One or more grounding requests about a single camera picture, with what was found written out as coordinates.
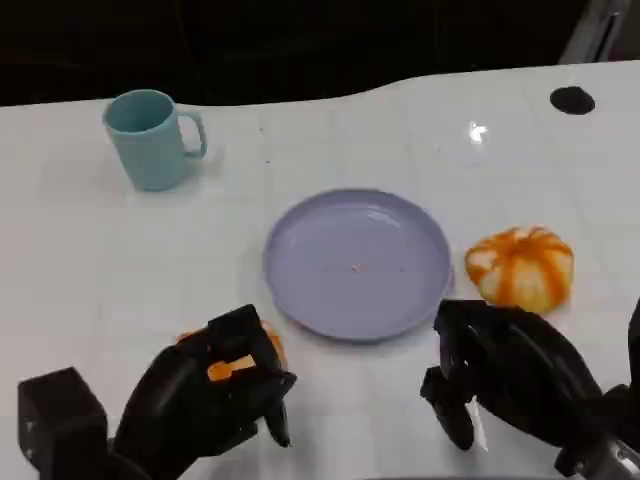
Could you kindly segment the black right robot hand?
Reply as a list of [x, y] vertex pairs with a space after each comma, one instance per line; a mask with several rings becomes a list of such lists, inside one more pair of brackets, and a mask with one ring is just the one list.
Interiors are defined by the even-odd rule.
[[539, 315], [482, 300], [443, 300], [434, 329], [440, 362], [420, 395], [461, 450], [474, 442], [467, 406], [477, 401], [512, 427], [562, 447], [584, 407], [603, 392], [575, 347]]

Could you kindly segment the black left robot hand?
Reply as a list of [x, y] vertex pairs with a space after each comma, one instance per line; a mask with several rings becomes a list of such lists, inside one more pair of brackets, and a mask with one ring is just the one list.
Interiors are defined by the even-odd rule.
[[285, 395], [295, 384], [247, 304], [163, 349], [131, 394], [113, 449], [151, 479], [177, 479], [201, 458], [254, 437], [263, 420], [291, 444]]

